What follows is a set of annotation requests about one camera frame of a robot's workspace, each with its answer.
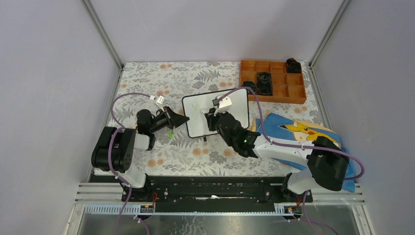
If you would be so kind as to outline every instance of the white wall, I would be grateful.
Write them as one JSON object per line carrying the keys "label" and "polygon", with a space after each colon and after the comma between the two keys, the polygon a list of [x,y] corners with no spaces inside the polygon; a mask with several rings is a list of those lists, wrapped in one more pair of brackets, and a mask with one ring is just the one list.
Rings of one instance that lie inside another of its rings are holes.
{"label": "white wall", "polygon": [[123,62],[310,60],[342,0],[92,0]]}
{"label": "white wall", "polygon": [[0,234],[61,234],[117,68],[79,0],[3,0],[0,32]]}
{"label": "white wall", "polygon": [[379,235],[414,234],[415,1],[352,1],[315,71]]}

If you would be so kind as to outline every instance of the black-bordered white board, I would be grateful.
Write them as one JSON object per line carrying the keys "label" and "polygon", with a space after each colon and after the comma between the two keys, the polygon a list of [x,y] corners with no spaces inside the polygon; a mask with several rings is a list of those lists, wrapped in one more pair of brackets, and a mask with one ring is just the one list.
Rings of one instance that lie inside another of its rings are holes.
{"label": "black-bordered white board", "polygon": [[[186,122],[187,133],[190,138],[197,138],[217,134],[209,131],[204,112],[213,108],[212,100],[226,94],[230,90],[188,95],[182,98],[183,111],[190,120]],[[249,127],[248,94],[245,89],[237,90],[229,95],[232,105],[228,112],[241,122],[243,128]]]}

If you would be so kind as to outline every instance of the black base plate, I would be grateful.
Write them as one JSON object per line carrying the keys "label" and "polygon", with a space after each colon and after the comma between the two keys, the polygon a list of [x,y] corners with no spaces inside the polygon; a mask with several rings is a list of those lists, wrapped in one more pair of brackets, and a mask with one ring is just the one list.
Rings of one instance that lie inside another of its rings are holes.
{"label": "black base plate", "polygon": [[[147,198],[133,190],[130,202],[152,202],[155,212],[274,212],[274,203],[293,202],[284,198],[281,184],[285,177],[175,177],[149,176]],[[114,177],[91,176],[90,182],[119,182]],[[126,200],[128,188],[125,188]],[[306,202],[312,202],[312,195]]]}

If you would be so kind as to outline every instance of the cable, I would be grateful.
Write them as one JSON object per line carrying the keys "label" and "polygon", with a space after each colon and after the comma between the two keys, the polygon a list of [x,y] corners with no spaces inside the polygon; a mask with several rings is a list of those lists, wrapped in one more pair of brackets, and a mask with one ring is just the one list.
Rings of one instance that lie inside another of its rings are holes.
{"label": "cable", "polygon": [[153,213],[155,211],[154,203],[156,202],[156,200],[157,200],[157,193],[156,192],[153,192]]}
{"label": "cable", "polygon": [[147,235],[150,235],[150,230],[148,229],[147,223],[144,220],[142,220],[141,218],[138,218],[138,222],[139,223],[141,223],[141,222],[143,223],[145,229],[147,230]]}
{"label": "cable", "polygon": [[[314,225],[311,223],[311,219],[310,218],[308,218],[308,215],[307,215],[307,210],[305,209],[305,198],[307,197],[307,193],[309,192],[310,190],[307,190],[307,191],[305,191],[304,192],[304,197],[303,197],[303,199],[302,199],[302,213],[304,214],[304,216],[305,216],[305,219],[308,221],[308,223],[310,224],[310,226],[319,234],[319,235],[323,235],[323,233],[322,232],[320,232],[320,231],[318,231],[317,229],[316,229],[316,227],[314,227]],[[326,224],[326,223],[323,223],[323,222],[320,222],[320,221],[318,221],[320,224],[323,224],[324,226],[326,226],[326,227],[328,227],[329,229],[331,229],[335,234],[337,234],[337,235],[339,235],[339,233],[335,230],[335,229],[333,229],[333,228],[331,228],[328,224]]]}
{"label": "cable", "polygon": [[[116,137],[117,133],[118,133],[119,131],[121,131],[121,130],[124,130],[124,129],[125,129],[125,126],[124,126],[123,124],[121,124],[121,123],[120,123],[120,122],[116,119],[116,117],[115,117],[115,115],[114,115],[114,111],[113,111],[113,109],[114,109],[114,104],[115,104],[115,102],[116,102],[118,99],[120,99],[121,97],[127,96],[127,95],[132,95],[132,94],[134,94],[134,95],[143,95],[143,96],[146,96],[146,97],[150,97],[149,95],[147,95],[147,94],[143,94],[143,93],[137,93],[137,92],[126,93],[126,94],[122,94],[122,95],[118,96],[117,98],[115,98],[115,99],[114,99],[114,101],[111,103],[111,107],[110,107],[111,116],[113,117],[114,121],[115,121],[118,125],[120,125],[121,127],[117,128],[117,129],[114,131],[113,135],[111,136],[111,140],[110,140],[110,147],[108,148],[108,166],[110,167],[110,171],[111,171],[111,172],[115,175],[115,178],[119,179],[121,182],[125,183],[125,184],[129,187],[127,198],[125,199],[124,205],[122,205],[122,208],[121,208],[121,210],[120,210],[120,212],[119,212],[119,214],[118,214],[118,217],[117,217],[117,221],[116,221],[116,223],[115,223],[114,235],[116,235],[116,231],[117,231],[118,224],[119,224],[119,219],[121,218],[122,212],[124,211],[125,206],[126,206],[126,205],[127,205],[127,203],[128,203],[128,200],[130,200],[130,197],[131,197],[131,192],[133,191],[133,188],[131,187],[130,183],[129,183],[126,179],[124,179],[122,176],[120,176],[119,174],[117,174],[117,173],[115,172],[114,168],[113,168],[113,162],[112,162],[112,160],[111,160],[111,156],[112,156],[111,154],[112,154],[112,149],[113,149],[114,140],[115,140],[115,137]],[[150,233],[149,233],[149,230],[148,230],[147,224],[145,224],[145,223],[144,223],[144,225],[146,226],[146,229],[147,229],[147,234],[149,235]]]}
{"label": "cable", "polygon": [[143,95],[143,96],[145,96],[145,97],[150,97],[149,95],[147,95],[147,94],[143,94],[143,93],[138,93],[138,92],[131,92],[131,93],[125,93],[125,94],[122,94],[122,95],[120,95],[120,96],[118,96],[117,98],[115,98],[114,99],[114,101],[112,102],[112,104],[111,104],[111,107],[110,107],[110,112],[111,112],[111,116],[113,117],[113,119],[114,119],[114,121],[119,125],[119,126],[121,126],[121,127],[125,127],[123,124],[121,124],[121,122],[119,122],[117,119],[116,119],[116,117],[114,116],[114,110],[113,110],[113,108],[114,108],[114,104],[115,104],[115,102],[118,100],[118,99],[120,99],[121,97],[124,97],[124,96],[127,96],[127,95],[132,95],[132,94],[136,94],[136,95]]}
{"label": "cable", "polygon": [[[308,222],[307,220],[303,220],[303,219],[290,219],[290,221],[288,220],[279,220],[279,221],[274,221],[273,223],[291,223],[291,222]],[[326,226],[327,228],[329,228],[331,231],[333,231],[336,235],[340,235],[339,232],[337,232],[333,227],[331,227],[330,225],[323,223],[321,221],[315,220],[315,219],[310,219],[311,223],[315,223],[315,224],[320,224],[323,226]]]}
{"label": "cable", "polygon": [[266,140],[268,140],[270,143],[278,145],[278,146],[282,146],[282,147],[291,147],[291,148],[301,148],[301,149],[316,149],[316,150],[322,150],[322,151],[329,151],[329,152],[333,152],[333,153],[337,153],[337,154],[341,154],[344,155],[346,157],[349,157],[351,159],[353,159],[354,161],[356,161],[359,165],[360,165],[360,174],[350,177],[350,178],[345,178],[345,180],[354,180],[354,179],[359,179],[360,177],[363,176],[363,174],[365,173],[365,166],[363,165],[363,162],[361,162],[359,159],[357,159],[356,157],[352,156],[351,154],[345,153],[343,151],[339,151],[336,149],[332,149],[332,148],[326,148],[326,147],[318,147],[318,146],[303,146],[303,145],[299,145],[299,144],[288,144],[288,143],[278,143],[275,141],[272,141],[268,135],[267,132],[265,131],[265,127],[264,127],[264,119],[262,117],[262,110],[261,110],[261,106],[259,105],[259,100],[258,100],[258,96],[256,96],[256,94],[254,93],[254,91],[249,88],[249,87],[238,87],[233,89],[232,91],[229,91],[228,93],[224,94],[223,96],[221,96],[218,99],[218,102],[221,101],[223,98],[225,98],[226,96],[230,95],[231,93],[240,90],[240,89],[245,89],[248,90],[249,92],[251,92],[256,100],[256,104],[258,105],[258,110],[259,110],[259,118],[261,120],[261,128],[262,128],[262,133],[264,134],[264,138]]}
{"label": "cable", "polygon": [[300,204],[301,204],[301,197],[299,197],[298,200],[297,200],[297,207],[299,207]]}

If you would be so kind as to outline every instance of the blue towel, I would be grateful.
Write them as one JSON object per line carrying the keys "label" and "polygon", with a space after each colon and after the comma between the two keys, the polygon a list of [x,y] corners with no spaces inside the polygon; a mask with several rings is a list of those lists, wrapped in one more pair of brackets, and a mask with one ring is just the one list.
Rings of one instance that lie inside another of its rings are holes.
{"label": "blue towel", "polygon": [[[262,133],[260,120],[256,119],[255,123],[256,123],[256,131],[259,133]],[[307,131],[304,131],[303,129],[301,129],[301,127],[305,125],[307,127]],[[280,116],[278,114],[270,113],[264,119],[264,126],[265,126],[265,130],[267,131],[268,136],[273,137],[273,138],[293,140],[293,141],[294,140],[310,141],[310,140],[313,140],[313,138],[316,138],[317,136],[324,135],[326,137],[328,136],[329,138],[332,139],[332,141],[337,142],[341,146],[340,138],[339,138],[339,135],[337,135],[337,133],[324,130],[324,129],[320,129],[318,128],[318,125],[316,124],[293,121],[283,116]],[[348,150],[345,148],[341,147],[341,150],[343,152],[348,153]],[[293,163],[290,161],[285,161],[285,160],[280,160],[280,159],[275,159],[275,160],[280,161],[289,166],[292,166],[294,168],[297,168],[299,170],[304,170],[307,168],[307,166]],[[355,169],[354,169],[353,163],[350,161],[349,165],[347,166],[346,177],[349,178],[349,177],[353,177],[354,175],[355,175]],[[355,188],[354,180],[347,180],[343,182],[344,190],[347,190],[349,192],[354,192],[354,188]]]}

